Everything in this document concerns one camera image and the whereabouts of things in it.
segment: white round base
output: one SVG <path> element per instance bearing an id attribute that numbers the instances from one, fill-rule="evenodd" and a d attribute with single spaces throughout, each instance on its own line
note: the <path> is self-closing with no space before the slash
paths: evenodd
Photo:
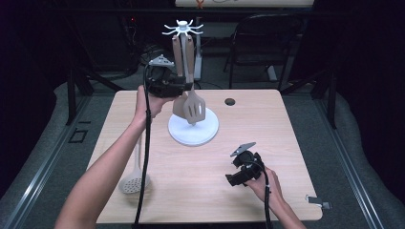
<path id="1" fill-rule="evenodd" d="M 220 122 L 211 110 L 205 108 L 205 120 L 192 125 L 186 119 L 172 114 L 168 127 L 170 135 L 180 144 L 200 146 L 217 134 Z"/>

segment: human arm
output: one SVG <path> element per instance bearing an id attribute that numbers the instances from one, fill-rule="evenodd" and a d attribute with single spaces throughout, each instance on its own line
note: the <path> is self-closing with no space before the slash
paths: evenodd
<path id="1" fill-rule="evenodd" d="M 266 173 L 271 192 L 268 201 L 270 210 L 274 213 L 277 219 L 280 220 L 284 228 L 306 228 L 301 220 L 295 215 L 289 204 L 284 200 L 280 181 L 278 180 L 276 173 L 268 168 L 266 168 Z M 245 184 L 253 190 L 261 201 L 265 200 L 266 183 L 263 174 L 258 179 L 248 180 Z"/>
<path id="2" fill-rule="evenodd" d="M 174 98 L 149 96 L 151 116 Z M 146 126 L 146 100 L 138 88 L 134 117 L 121 136 L 78 180 L 56 221 L 55 228 L 95 228 L 96 220 L 119 182 L 129 157 Z"/>

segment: black cable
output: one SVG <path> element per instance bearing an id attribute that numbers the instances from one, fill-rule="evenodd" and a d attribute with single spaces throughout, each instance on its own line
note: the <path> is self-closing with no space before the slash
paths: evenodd
<path id="1" fill-rule="evenodd" d="M 271 223 L 271 220 L 270 220 L 270 206 L 269 206 L 269 203 L 268 203 L 268 201 L 269 201 L 269 196 L 270 196 L 270 185 L 269 185 L 269 183 L 268 183 L 268 175 L 267 175 L 266 169 L 265 169 L 261 164 L 259 164 L 259 163 L 256 162 L 256 161 L 250 161 L 249 163 L 252 163 L 252 164 L 255 164 L 255 165 L 259 166 L 259 167 L 262 169 L 263 174 L 265 175 L 265 182 L 266 182 L 266 187 L 265 187 L 266 229 L 272 229 L 272 228 L 273 228 L 273 224 Z"/>
<path id="2" fill-rule="evenodd" d="M 140 183 L 138 210 L 137 210 L 137 215 L 135 217 L 134 224 L 132 225 L 133 229 L 136 229 L 139 225 L 140 210 L 142 209 L 143 194 L 145 191 L 146 171 L 147 171 L 148 161 L 149 161 L 149 146 L 150 146 L 150 137 L 151 137 L 152 116 L 151 116 L 151 109 L 149 106 L 149 96 L 148 96 L 149 89 L 146 88 L 146 74 L 147 74 L 148 70 L 149 70 L 149 65 L 146 65 L 144 72 L 143 72 L 143 89 L 145 90 L 145 100 L 146 100 L 145 156 L 144 156 L 144 160 L 143 160 L 142 181 Z"/>

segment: black chair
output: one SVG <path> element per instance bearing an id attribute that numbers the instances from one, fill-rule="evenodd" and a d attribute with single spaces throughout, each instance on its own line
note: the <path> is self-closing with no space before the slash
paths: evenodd
<path id="1" fill-rule="evenodd" d="M 288 62 L 290 41 L 303 25 L 294 15 L 255 14 L 238 23 L 231 37 L 230 53 L 226 66 L 230 63 L 229 89 L 232 88 L 234 65 L 237 66 L 283 66 L 278 79 L 280 91 L 286 64 Z"/>

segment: light wood tabletop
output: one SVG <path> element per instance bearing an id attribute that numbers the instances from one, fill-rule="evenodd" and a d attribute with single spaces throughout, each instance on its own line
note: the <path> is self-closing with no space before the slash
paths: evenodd
<path id="1" fill-rule="evenodd" d="M 203 8 L 310 8 L 313 0 L 204 0 Z M 198 6 L 196 0 L 176 0 L 177 7 Z"/>
<path id="2" fill-rule="evenodd" d="M 285 199 L 298 218 L 320 219 L 321 209 L 306 201 L 306 195 L 316 197 L 316 193 L 280 93 L 275 90 L 196 92 L 219 119 L 219 131 L 202 146 L 181 145 L 167 128 L 172 103 L 164 105 L 152 123 L 148 164 L 151 181 L 145 189 L 139 222 L 264 221 L 264 204 L 251 189 L 243 185 L 232 187 L 225 177 L 239 171 L 231 164 L 234 157 L 230 154 L 248 142 L 256 142 L 249 151 L 259 153 L 265 165 L 277 172 Z M 116 94 L 89 166 L 128 126 L 135 111 L 136 96 L 135 91 Z M 226 105 L 228 98 L 236 103 Z M 140 151 L 143 154 L 144 142 Z M 122 177 L 132 171 L 134 163 L 131 157 Z M 138 199 L 139 194 L 125 195 L 116 188 L 97 222 L 134 222 Z"/>

